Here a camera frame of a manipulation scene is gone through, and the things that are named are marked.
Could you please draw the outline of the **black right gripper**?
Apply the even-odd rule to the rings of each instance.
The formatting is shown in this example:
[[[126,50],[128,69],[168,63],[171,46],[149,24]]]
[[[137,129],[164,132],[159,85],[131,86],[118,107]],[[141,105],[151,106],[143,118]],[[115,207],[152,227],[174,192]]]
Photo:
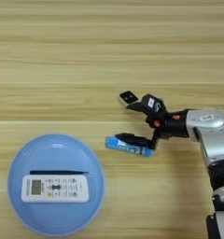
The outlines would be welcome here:
[[[187,109],[176,112],[168,112],[166,109],[161,109],[158,112],[155,110],[147,111],[140,102],[127,105],[126,108],[146,114],[146,122],[154,129],[154,132],[151,139],[136,136],[134,134],[116,134],[117,139],[122,142],[138,147],[155,149],[159,139],[169,139],[170,137],[189,137],[186,123],[189,112]]]

